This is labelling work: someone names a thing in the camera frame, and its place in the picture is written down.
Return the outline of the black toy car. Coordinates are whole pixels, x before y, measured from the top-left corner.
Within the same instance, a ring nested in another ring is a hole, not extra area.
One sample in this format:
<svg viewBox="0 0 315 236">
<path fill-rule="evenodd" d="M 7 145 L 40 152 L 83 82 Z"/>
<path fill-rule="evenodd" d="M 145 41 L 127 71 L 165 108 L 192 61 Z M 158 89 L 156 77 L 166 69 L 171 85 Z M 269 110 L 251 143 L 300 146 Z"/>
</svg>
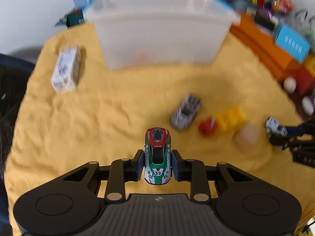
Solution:
<svg viewBox="0 0 315 236">
<path fill-rule="evenodd" d="M 288 132 L 286 127 L 281 125 L 275 118 L 268 117 L 265 122 L 265 131 L 268 134 L 287 136 Z"/>
</svg>

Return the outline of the green red race car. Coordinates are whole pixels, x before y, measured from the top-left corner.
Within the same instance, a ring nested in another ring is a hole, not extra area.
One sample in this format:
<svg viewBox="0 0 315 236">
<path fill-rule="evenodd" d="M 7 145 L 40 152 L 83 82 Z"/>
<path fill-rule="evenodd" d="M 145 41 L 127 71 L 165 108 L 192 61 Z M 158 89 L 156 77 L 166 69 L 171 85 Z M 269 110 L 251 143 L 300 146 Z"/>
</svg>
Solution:
<svg viewBox="0 0 315 236">
<path fill-rule="evenodd" d="M 145 180 L 151 185 L 167 184 L 172 177 L 171 136 L 166 128 L 149 128 L 145 135 Z"/>
</svg>

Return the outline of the wooden cube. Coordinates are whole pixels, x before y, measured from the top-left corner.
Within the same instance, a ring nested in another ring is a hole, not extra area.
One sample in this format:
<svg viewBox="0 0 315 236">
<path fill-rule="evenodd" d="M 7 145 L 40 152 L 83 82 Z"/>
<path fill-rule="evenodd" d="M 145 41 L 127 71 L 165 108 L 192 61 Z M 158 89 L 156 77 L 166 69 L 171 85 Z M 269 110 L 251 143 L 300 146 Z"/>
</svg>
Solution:
<svg viewBox="0 0 315 236">
<path fill-rule="evenodd" d="M 242 150 L 250 149 L 259 139 L 260 131 L 251 124 L 244 124 L 237 130 L 233 137 L 233 143 Z"/>
</svg>

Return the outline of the small red toy car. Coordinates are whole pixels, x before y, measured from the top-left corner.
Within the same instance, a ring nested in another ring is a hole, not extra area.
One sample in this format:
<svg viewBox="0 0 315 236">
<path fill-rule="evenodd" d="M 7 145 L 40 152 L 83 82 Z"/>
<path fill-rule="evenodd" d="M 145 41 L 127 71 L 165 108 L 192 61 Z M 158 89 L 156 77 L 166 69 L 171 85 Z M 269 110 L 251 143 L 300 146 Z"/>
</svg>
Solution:
<svg viewBox="0 0 315 236">
<path fill-rule="evenodd" d="M 199 132 L 204 136 L 213 134 L 216 129 L 218 129 L 218 124 L 214 117 L 209 117 L 202 121 L 198 127 Z"/>
</svg>

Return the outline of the white egg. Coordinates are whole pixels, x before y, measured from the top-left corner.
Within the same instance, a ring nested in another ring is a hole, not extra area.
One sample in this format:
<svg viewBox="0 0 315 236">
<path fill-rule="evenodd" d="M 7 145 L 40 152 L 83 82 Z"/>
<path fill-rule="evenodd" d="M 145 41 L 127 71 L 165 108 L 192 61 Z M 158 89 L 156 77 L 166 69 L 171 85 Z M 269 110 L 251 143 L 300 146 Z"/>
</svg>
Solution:
<svg viewBox="0 0 315 236">
<path fill-rule="evenodd" d="M 308 97 L 305 96 L 301 101 L 302 109 L 305 114 L 308 116 L 312 116 L 314 113 L 314 104 L 313 101 Z"/>
<path fill-rule="evenodd" d="M 296 79 L 294 77 L 287 77 L 283 82 L 283 88 L 288 94 L 293 94 L 296 90 Z"/>
</svg>

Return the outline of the silver patterned toy car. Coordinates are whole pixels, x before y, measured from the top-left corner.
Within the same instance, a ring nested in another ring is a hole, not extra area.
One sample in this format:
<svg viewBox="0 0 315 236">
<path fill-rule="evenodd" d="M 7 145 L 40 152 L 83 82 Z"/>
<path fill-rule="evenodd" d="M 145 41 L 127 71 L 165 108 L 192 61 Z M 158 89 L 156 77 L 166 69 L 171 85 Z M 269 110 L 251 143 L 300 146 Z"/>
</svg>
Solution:
<svg viewBox="0 0 315 236">
<path fill-rule="evenodd" d="M 195 95 L 187 95 L 171 115 L 170 122 L 174 129 L 187 129 L 201 110 L 202 101 Z"/>
</svg>

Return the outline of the yellow brick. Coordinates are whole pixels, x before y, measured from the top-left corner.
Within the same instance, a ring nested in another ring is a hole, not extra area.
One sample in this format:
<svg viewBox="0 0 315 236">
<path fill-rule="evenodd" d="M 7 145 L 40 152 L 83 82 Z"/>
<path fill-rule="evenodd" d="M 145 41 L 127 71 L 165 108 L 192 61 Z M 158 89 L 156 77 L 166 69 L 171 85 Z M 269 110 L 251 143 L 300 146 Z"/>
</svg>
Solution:
<svg viewBox="0 0 315 236">
<path fill-rule="evenodd" d="M 245 113 L 240 107 L 232 107 L 220 112 L 216 116 L 216 122 L 221 132 L 234 130 L 246 121 Z"/>
</svg>

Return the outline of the yellow cloth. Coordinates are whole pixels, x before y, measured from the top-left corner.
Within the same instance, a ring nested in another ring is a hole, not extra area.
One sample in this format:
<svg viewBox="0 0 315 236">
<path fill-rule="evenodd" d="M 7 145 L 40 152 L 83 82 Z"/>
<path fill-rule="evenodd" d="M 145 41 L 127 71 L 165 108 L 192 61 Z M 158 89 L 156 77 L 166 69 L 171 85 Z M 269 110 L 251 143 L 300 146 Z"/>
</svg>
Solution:
<svg viewBox="0 0 315 236">
<path fill-rule="evenodd" d="M 60 51 L 78 46 L 77 87 L 57 94 L 51 76 Z M 314 217 L 314 169 L 296 164 L 287 151 L 270 145 L 264 121 L 286 125 L 301 118 L 270 72 L 233 35 L 227 35 L 211 65 L 153 65 L 109 70 L 95 28 L 84 24 L 48 40 L 40 53 L 21 103 L 4 183 L 8 207 L 25 192 L 95 160 L 108 165 L 143 148 L 147 129 L 170 128 L 173 111 L 188 94 L 202 100 L 193 124 L 170 130 L 172 148 L 183 158 L 207 165 L 228 162 L 294 195 L 302 206 L 298 229 Z M 240 107 L 260 131 L 247 150 L 232 132 L 203 137 L 201 121 Z"/>
</svg>

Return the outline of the light blue box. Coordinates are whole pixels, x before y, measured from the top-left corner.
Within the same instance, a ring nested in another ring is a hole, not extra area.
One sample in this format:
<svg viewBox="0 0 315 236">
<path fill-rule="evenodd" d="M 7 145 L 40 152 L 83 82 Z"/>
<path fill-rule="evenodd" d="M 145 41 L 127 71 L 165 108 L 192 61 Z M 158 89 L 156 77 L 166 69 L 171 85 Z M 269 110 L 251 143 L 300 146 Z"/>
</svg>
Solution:
<svg viewBox="0 0 315 236">
<path fill-rule="evenodd" d="M 285 23 L 277 25 L 273 35 L 277 46 L 286 51 L 297 62 L 304 62 L 309 53 L 310 44 L 303 36 Z"/>
</svg>

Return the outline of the orange box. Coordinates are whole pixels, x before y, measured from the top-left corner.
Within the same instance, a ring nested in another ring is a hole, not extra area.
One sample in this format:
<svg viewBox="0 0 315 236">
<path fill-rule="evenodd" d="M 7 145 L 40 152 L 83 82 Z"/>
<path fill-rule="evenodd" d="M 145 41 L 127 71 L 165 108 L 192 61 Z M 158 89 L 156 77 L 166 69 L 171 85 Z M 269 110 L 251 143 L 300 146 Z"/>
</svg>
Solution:
<svg viewBox="0 0 315 236">
<path fill-rule="evenodd" d="M 253 50 L 279 83 L 283 83 L 285 78 L 291 76 L 296 79 L 297 91 L 300 95 L 312 92 L 314 73 L 307 70 L 306 63 L 298 63 L 275 45 L 273 37 L 262 32 L 251 17 L 242 14 L 240 24 L 232 25 L 230 32 Z"/>
</svg>

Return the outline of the small white carton box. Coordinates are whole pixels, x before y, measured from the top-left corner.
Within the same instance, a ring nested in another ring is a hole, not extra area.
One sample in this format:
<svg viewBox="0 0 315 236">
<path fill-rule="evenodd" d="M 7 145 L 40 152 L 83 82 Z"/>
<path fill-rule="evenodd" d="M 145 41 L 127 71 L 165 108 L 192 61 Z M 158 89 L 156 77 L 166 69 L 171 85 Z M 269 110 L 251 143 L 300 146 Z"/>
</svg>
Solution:
<svg viewBox="0 0 315 236">
<path fill-rule="evenodd" d="M 73 91 L 77 87 L 80 62 L 78 46 L 60 51 L 51 76 L 51 84 L 57 94 Z"/>
</svg>

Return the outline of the translucent plastic storage bin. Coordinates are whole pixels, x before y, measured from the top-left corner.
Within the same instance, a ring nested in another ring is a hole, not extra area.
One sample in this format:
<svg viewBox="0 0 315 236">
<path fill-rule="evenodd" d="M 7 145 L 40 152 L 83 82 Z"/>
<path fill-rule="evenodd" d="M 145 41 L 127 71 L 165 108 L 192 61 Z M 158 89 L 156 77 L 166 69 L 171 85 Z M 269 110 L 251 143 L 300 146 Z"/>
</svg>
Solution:
<svg viewBox="0 0 315 236">
<path fill-rule="evenodd" d="M 95 0 L 94 25 L 109 69 L 214 60 L 240 16 L 219 0 Z"/>
</svg>

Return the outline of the dark blue bag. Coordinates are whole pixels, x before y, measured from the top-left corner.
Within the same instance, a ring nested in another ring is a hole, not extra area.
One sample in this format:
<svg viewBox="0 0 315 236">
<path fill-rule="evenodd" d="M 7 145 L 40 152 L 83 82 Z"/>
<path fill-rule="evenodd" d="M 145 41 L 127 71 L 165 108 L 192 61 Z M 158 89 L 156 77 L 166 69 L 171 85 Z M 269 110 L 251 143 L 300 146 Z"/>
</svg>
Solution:
<svg viewBox="0 0 315 236">
<path fill-rule="evenodd" d="M 34 70 L 31 62 L 1 54 L 1 173 L 10 153 L 14 126 L 27 82 Z"/>
</svg>

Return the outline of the teal book box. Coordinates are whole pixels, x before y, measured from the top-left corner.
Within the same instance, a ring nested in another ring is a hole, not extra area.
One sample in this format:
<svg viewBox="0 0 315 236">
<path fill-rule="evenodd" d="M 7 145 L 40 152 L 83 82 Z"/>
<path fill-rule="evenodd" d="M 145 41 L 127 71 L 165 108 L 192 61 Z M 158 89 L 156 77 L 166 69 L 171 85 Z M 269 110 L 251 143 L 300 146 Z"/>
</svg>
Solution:
<svg viewBox="0 0 315 236">
<path fill-rule="evenodd" d="M 66 26 L 67 28 L 80 25 L 84 23 L 84 16 L 82 9 L 73 9 L 61 17 L 56 23 L 57 26 Z"/>
</svg>

